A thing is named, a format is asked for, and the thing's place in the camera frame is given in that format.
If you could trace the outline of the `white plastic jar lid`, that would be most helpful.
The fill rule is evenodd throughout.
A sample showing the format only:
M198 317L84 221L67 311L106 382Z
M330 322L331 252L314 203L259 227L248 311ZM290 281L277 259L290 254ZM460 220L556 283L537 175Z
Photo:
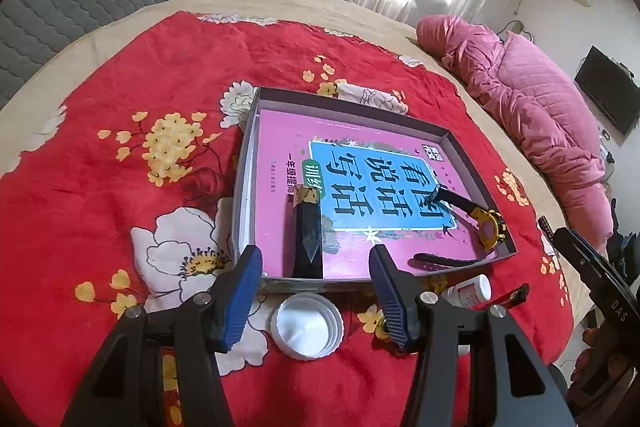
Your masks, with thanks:
M345 326L334 303L318 294L286 298L271 314L269 332L278 348L298 361L332 355L344 338Z

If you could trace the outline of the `grey cardboard box tray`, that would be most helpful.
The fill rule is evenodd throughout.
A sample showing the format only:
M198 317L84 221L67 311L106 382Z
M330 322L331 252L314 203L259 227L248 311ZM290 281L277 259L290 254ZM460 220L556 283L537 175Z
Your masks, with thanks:
M295 190L314 188L310 226L320 277L294 275ZM350 291L369 280L384 245L419 277L512 257L510 234L489 246L495 199L454 134L408 116L336 98L257 90L248 112L232 206L233 254L262 252L268 291Z

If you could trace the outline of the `red floral blanket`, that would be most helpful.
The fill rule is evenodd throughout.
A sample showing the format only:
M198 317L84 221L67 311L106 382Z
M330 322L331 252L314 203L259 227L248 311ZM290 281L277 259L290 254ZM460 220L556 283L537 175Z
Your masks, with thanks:
M176 305L213 283L227 239L244 121L260 87L375 104L450 130L474 160L518 251L490 270L528 284L518 324L552 362L573 313L533 199L446 78L332 30L180 12L134 39L58 110L55 135L1 180L1 379L39 426L56 426L119 317Z

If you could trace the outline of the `black rectangular lipstick case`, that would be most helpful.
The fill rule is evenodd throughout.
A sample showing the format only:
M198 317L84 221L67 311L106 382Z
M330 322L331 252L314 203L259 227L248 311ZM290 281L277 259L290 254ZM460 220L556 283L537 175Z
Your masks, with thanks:
M294 192L293 277L322 279L322 219L317 187L297 184Z

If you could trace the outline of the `pink quilted duvet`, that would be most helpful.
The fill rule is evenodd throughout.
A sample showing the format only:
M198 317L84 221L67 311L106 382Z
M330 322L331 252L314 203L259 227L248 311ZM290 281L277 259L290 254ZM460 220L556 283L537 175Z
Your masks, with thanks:
M546 177L568 224L602 251L613 218L598 124L574 80L523 36L500 39L457 16L422 18L416 38Z

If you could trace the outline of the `small white pill bottle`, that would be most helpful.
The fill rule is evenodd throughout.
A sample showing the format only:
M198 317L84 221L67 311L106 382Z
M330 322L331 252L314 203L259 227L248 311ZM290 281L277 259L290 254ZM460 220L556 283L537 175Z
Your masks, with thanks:
M444 298L453 306L471 309L489 303L492 296L491 283L485 274L449 287Z

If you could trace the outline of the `red lighter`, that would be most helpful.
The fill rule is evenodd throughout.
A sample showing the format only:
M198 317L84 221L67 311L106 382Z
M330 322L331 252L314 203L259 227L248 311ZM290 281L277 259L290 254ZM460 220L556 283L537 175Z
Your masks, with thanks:
M493 306L503 307L503 309L506 310L521 306L527 300L529 291L529 283L523 283L517 288L512 289L512 291L508 291L506 294L487 303L485 310L488 311Z

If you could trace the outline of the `pink and blue book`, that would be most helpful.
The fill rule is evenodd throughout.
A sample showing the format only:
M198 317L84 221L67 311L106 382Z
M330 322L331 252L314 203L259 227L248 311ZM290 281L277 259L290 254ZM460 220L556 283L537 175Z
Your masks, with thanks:
M255 167L254 242L270 277L293 272L297 184L320 191L328 280L368 277L376 244L404 270L419 253L461 260L484 255L471 218L425 202L439 184L469 193L436 141L268 109L258 118Z

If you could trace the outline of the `black wall television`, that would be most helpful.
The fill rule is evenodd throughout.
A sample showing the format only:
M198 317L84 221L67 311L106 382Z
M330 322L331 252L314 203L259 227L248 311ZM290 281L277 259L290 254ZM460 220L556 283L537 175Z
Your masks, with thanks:
M580 65L575 81L622 135L627 135L638 124L638 84L627 69L595 46Z

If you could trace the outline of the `beige bed sheet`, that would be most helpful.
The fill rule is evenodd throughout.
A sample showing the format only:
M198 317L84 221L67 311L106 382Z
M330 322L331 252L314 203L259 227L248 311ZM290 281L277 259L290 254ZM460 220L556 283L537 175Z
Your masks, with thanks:
M408 26L337 0L169 0L147 6L89 32L55 54L2 108L1 180L18 166L24 153L55 135L61 124L58 110L66 98L135 38L180 12L228 20L300 23L352 35L380 48L415 58L430 72L454 85L474 124L524 190L532 195L535 218L547 213L553 223L562 222L558 202L534 167L484 110L463 92L461 84L411 43L412 32ZM559 269L562 272L562 282L572 305L574 326L579 315L590 305L585 286L567 263L552 258L544 239L542 243L549 256L542 269Z

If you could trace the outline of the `black and yellow watch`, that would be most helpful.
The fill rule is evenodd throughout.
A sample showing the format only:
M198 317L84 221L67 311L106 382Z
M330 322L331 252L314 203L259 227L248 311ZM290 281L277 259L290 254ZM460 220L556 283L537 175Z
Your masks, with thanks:
M506 222L504 222L500 212L495 209L477 204L471 199L448 190L448 188L443 185L439 185L435 191L427 195L425 202L430 206L446 202L462 210L474 220L477 238L485 251L484 258L506 240L506 232L508 231L506 229ZM429 263L430 265L440 265L446 268L466 268L478 263L478 260L461 260L425 253L415 254L413 260L421 263Z

